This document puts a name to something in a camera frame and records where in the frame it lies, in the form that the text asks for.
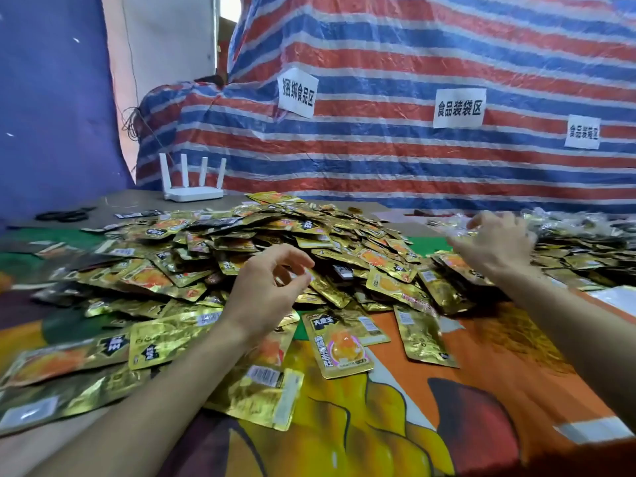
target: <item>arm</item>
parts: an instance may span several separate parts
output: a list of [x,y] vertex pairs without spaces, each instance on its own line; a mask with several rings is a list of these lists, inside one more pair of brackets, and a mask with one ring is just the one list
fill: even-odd
[[[282,265],[299,277],[291,280]],[[290,245],[268,248],[240,271],[228,303],[211,330],[150,383],[110,410],[29,477],[145,477],[165,457],[227,372],[288,313],[314,265]],[[274,276],[286,286],[278,288]]]
[[451,246],[482,272],[552,340],[578,374],[636,431],[636,325],[550,282],[530,265],[534,243],[522,219],[482,213],[472,239],[451,238]]

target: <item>sign with chinese text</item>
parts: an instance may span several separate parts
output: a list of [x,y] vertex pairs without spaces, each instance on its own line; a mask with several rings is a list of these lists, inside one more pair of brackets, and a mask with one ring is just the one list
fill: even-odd
[[435,95],[433,128],[479,127],[485,110],[485,88],[439,89]]
[[318,79],[293,67],[278,77],[279,107],[303,117],[314,116]]
[[577,149],[598,149],[600,145],[600,119],[570,115],[567,119],[565,146]]

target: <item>red white and blue striped tarp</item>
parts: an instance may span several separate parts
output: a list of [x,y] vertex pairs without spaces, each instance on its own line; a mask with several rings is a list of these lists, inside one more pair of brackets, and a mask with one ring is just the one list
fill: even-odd
[[[313,119],[277,108],[293,66],[319,79]],[[169,151],[193,184],[227,158],[229,192],[636,213],[636,0],[243,0],[228,73],[145,97],[140,187]],[[481,127],[433,128],[455,87],[487,89]],[[601,118],[598,150],[564,146],[570,114]]]

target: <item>person's left hand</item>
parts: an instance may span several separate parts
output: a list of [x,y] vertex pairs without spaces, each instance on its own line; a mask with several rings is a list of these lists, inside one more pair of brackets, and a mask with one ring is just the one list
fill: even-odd
[[[292,278],[289,267],[296,277]],[[312,258],[289,244],[267,248],[252,256],[241,268],[230,293],[221,320],[235,325],[249,341],[272,331],[291,305],[311,282],[305,268],[314,266]],[[285,283],[279,287],[275,277]]]

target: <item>scissors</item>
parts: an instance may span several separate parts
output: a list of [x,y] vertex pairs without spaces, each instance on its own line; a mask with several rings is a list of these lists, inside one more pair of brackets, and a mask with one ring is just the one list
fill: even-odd
[[58,221],[60,223],[76,223],[88,219],[88,213],[95,207],[80,207],[74,211],[52,211],[38,214],[36,221]]

